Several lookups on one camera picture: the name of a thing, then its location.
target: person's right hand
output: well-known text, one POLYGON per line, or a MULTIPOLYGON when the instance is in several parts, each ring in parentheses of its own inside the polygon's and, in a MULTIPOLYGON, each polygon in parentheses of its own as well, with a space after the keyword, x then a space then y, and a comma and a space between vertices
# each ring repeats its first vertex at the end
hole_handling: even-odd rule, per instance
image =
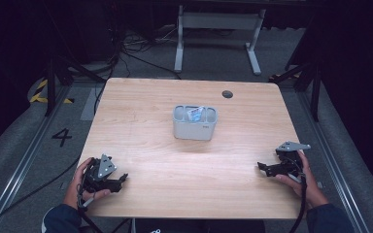
MULTIPOLYGON (((308 163, 308 159, 305 156, 305 154, 301 151, 298 151, 299 157, 302 160, 302 164, 304 166, 303 172, 305 174, 305 178, 307 181, 307 202, 312 206, 312 208, 315 208, 317 206, 321 206, 324 204, 328 204, 328 200, 323 195, 321 190, 317 186, 317 182, 314 178, 313 173, 310 170, 310 164, 308 163)), ((278 181, 281 183, 285 183, 286 185, 293 188, 296 194, 298 196, 302 195, 302 185, 301 183, 297 183, 293 179, 291 179, 289 176, 285 175, 277 175, 275 176, 278 181)))

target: person's left hand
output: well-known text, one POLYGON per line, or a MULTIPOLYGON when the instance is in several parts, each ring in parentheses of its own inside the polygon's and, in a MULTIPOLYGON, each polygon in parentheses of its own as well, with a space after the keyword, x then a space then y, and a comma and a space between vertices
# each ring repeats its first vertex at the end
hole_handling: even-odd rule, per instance
MULTIPOLYGON (((92 158, 87 159, 77 168, 74 178, 69 184, 68 189, 66 191, 65 198, 63 199, 63 204, 66 204, 74 209, 78 209, 78 188, 79 185, 82 184, 84 170, 91 160, 92 158)), ((93 197, 94 200, 99 200, 100 198, 108 196, 109 194, 111 194, 110 189, 103 189, 95 193, 89 193, 87 191, 84 191, 83 199, 87 201, 88 199, 93 197)))

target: white metal frame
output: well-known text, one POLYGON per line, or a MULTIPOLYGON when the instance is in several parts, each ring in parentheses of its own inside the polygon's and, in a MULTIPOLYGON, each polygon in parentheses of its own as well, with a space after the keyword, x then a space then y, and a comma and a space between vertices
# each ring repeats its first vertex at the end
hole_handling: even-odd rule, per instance
POLYGON ((184 13, 184 7, 180 6, 178 13, 178 44, 175 55, 175 72, 183 70, 184 56, 184 28, 215 28, 253 30, 253 39, 246 43, 247 54, 251 61, 255 75, 260 75, 261 70, 256 59, 254 47, 258 39, 259 31, 265 16, 265 10, 259 14, 216 14, 216 13, 184 13))

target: yellow and black hazard tape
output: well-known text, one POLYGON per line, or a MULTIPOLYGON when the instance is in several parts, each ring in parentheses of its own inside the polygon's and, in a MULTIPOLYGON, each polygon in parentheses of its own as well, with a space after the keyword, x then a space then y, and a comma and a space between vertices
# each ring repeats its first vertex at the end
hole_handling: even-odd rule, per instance
MULTIPOLYGON (((41 97, 42 90, 44 90, 45 86, 48 84, 47 78, 43 78, 41 83, 39 83, 38 87, 35 90, 32 98, 29 100, 30 103, 39 102, 39 103, 48 103, 47 97, 41 97)), ((75 99, 73 98, 66 98, 63 103, 64 104, 73 104, 75 99)))

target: white container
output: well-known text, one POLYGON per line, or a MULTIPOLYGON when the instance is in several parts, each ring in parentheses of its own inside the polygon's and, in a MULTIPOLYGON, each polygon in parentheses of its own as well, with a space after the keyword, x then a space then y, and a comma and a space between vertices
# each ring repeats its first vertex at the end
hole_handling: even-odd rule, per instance
POLYGON ((217 124, 217 110, 202 106, 201 118, 198 121, 189 120, 188 111, 200 106, 179 105, 174 108, 174 136, 178 139, 211 140, 217 124))

